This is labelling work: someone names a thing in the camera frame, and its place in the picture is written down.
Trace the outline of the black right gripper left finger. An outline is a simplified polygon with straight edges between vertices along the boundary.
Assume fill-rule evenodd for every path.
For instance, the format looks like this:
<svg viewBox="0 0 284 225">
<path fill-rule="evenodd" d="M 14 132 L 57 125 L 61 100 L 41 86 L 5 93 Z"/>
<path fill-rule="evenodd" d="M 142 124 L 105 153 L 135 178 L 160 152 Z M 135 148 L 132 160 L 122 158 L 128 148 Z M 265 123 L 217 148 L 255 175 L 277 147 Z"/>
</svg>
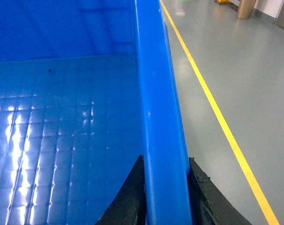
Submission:
<svg viewBox="0 0 284 225">
<path fill-rule="evenodd" d="M 146 194 L 143 157 L 138 156 L 114 200 L 96 222 L 97 225 L 144 225 Z"/>
</svg>

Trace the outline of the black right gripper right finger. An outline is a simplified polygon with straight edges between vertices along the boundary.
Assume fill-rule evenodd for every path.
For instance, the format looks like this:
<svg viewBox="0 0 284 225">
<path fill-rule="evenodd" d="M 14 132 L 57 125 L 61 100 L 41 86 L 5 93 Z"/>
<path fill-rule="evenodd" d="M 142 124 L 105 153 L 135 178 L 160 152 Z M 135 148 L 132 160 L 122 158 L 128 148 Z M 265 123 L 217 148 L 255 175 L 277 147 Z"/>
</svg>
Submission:
<svg viewBox="0 0 284 225">
<path fill-rule="evenodd" d="M 199 167 L 189 158 L 188 191 L 194 225 L 249 225 Z"/>
</svg>

